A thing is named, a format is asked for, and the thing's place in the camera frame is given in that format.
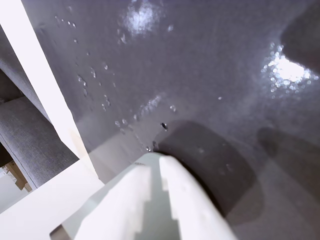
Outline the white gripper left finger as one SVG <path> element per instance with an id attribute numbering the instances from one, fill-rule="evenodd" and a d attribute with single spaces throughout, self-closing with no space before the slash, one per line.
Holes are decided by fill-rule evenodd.
<path id="1" fill-rule="evenodd" d="M 159 153 L 146 153 L 50 234 L 52 240 L 178 240 Z"/>

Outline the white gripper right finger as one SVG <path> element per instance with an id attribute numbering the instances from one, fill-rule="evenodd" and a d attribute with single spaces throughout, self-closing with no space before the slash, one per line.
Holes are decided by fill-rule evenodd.
<path id="1" fill-rule="evenodd" d="M 195 177 L 174 157 L 159 158 L 162 189 L 182 240 L 236 240 L 237 237 Z"/>

